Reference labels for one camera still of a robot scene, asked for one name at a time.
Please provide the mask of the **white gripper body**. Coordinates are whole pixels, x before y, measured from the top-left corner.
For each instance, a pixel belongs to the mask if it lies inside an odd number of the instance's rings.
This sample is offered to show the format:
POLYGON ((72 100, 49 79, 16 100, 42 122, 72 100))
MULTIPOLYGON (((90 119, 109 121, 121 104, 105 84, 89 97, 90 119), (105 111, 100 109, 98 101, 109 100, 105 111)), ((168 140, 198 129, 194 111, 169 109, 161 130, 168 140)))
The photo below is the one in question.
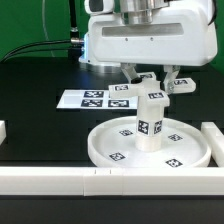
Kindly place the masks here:
POLYGON ((149 24, 126 25, 120 14, 91 17, 88 50, 99 62, 201 66, 216 56, 217 37, 203 7, 170 6, 149 24))

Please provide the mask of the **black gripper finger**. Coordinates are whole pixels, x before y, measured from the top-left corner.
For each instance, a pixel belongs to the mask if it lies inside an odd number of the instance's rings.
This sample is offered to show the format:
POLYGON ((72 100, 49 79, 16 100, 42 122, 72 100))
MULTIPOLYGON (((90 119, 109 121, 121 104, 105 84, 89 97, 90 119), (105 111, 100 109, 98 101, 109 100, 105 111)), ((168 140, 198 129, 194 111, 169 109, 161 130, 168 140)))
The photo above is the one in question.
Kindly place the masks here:
POLYGON ((164 90, 167 94, 172 94, 174 92, 174 81, 179 74, 180 67, 177 65, 164 65, 163 68, 166 73, 163 81, 164 90))
POLYGON ((142 81, 135 70, 134 64, 122 63, 121 70, 130 84, 137 84, 142 81))

